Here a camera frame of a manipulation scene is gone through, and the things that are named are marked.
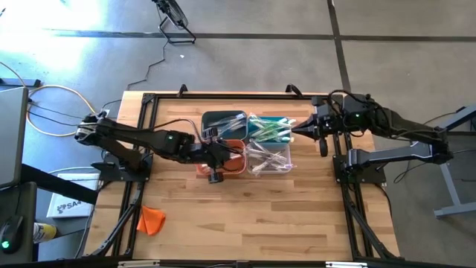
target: computer mouse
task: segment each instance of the computer mouse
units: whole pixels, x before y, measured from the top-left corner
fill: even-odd
[[[23,217],[12,216],[0,227],[0,249],[5,254],[15,253],[22,245]]]

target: wooden tabletop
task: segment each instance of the wooden tabletop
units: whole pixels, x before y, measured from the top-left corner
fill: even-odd
[[[124,92],[119,122],[137,126],[142,94]],[[310,101],[304,100],[161,100],[155,124],[188,118],[200,126],[204,112],[236,109],[297,122],[312,112]],[[165,129],[193,133],[187,122]],[[290,146],[296,167],[288,174],[255,177],[245,172],[213,185],[196,175],[194,165],[154,156],[142,203],[160,209],[167,219],[156,236],[138,233],[134,259],[351,260],[341,189],[332,169],[332,142],[329,156],[322,158],[311,139],[294,137]],[[372,135],[353,138],[353,145],[373,150]],[[94,251],[116,224],[123,188],[124,183],[113,182],[100,192],[85,253]],[[362,194],[369,225],[398,255],[384,194],[375,185],[362,185]],[[360,231],[358,239],[363,252]]]

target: gray floor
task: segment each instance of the gray floor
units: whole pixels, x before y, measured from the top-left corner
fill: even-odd
[[[23,77],[38,77],[46,84],[78,90],[95,109],[120,98],[128,83],[144,78],[147,66],[161,59],[163,39],[66,38],[38,31],[156,32],[158,17],[148,0],[42,1],[29,3],[28,8],[20,2],[12,1],[0,17],[0,60]],[[332,34],[325,0],[178,2],[196,32]],[[476,2],[471,0],[334,2],[342,34],[476,36]],[[19,30],[12,31],[11,25]],[[30,35],[18,34],[26,30]],[[343,47],[353,92],[370,93],[381,105],[408,119],[423,122],[476,103],[475,42],[344,42]],[[304,92],[330,92],[342,87],[333,41],[200,39],[195,46],[167,46],[165,57],[164,63],[151,68],[147,82],[131,90],[177,90],[182,83],[193,91],[281,92],[287,83]],[[0,69],[0,77],[6,74]],[[74,115],[88,112],[74,95],[56,89],[39,92],[33,99]],[[73,129],[39,118],[34,121],[51,132]],[[377,148],[402,145],[376,138]],[[456,138],[451,140],[451,147],[476,148],[476,142]],[[475,156],[460,154],[451,161],[464,202],[476,201],[476,183],[458,180],[475,179]],[[54,170],[89,165],[100,159],[100,152],[79,145],[72,137],[49,137],[28,126],[23,159],[34,167]],[[434,219],[433,209],[451,204],[441,173],[437,167],[426,165],[394,185],[391,180],[405,165],[385,168],[402,256],[476,266],[476,212]],[[39,193],[39,205],[48,203],[49,194]],[[72,257],[79,239],[79,234],[73,234],[42,244],[40,259]]]

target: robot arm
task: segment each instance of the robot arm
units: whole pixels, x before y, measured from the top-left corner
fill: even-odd
[[[158,156],[182,164],[207,164],[216,170],[231,159],[225,141],[213,141],[213,130],[207,132],[209,140],[194,143],[195,136],[175,130],[140,130],[105,118],[103,112],[88,115],[78,126],[74,138],[81,144],[103,148],[117,157],[121,167],[138,172],[147,163],[137,150],[125,148],[119,141],[150,149]]]
[[[448,150],[446,130],[406,120],[398,113],[380,106],[369,95],[348,93],[342,103],[335,105],[331,94],[326,103],[313,100],[312,104],[316,113],[294,127],[292,132],[319,140],[322,156],[327,155],[326,137],[336,133],[369,130],[384,138],[417,141],[410,147],[375,152],[352,149],[347,154],[346,169],[411,159],[441,164],[452,158]]]

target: orange napkin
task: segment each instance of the orange napkin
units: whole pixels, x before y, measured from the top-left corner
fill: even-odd
[[[157,209],[142,206],[142,215],[137,225],[137,230],[148,235],[157,234],[164,225],[165,213]]]

